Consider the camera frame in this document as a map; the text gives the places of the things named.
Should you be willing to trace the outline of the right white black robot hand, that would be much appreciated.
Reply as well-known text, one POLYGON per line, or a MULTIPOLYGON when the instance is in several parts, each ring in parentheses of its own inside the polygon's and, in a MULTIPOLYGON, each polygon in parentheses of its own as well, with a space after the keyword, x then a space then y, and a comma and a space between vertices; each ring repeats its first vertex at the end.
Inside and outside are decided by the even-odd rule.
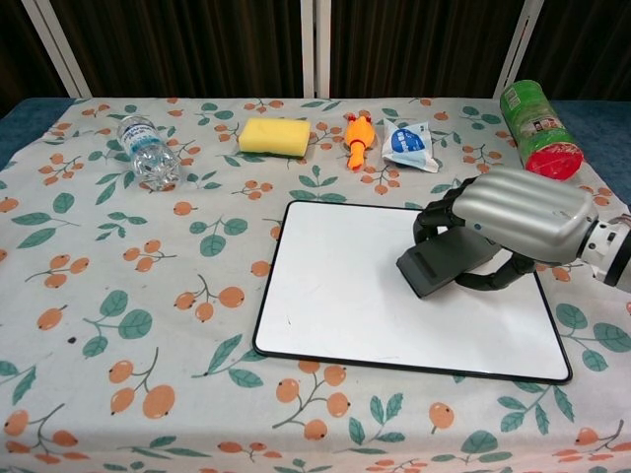
POLYGON ((439 227, 467 228, 512 252, 488 275, 464 272, 456 282, 477 291, 499 291, 537 263, 551 266, 582 260, 590 265, 598 212, 587 191, 524 169, 498 167, 464 180, 429 203, 413 225, 420 243, 439 227))

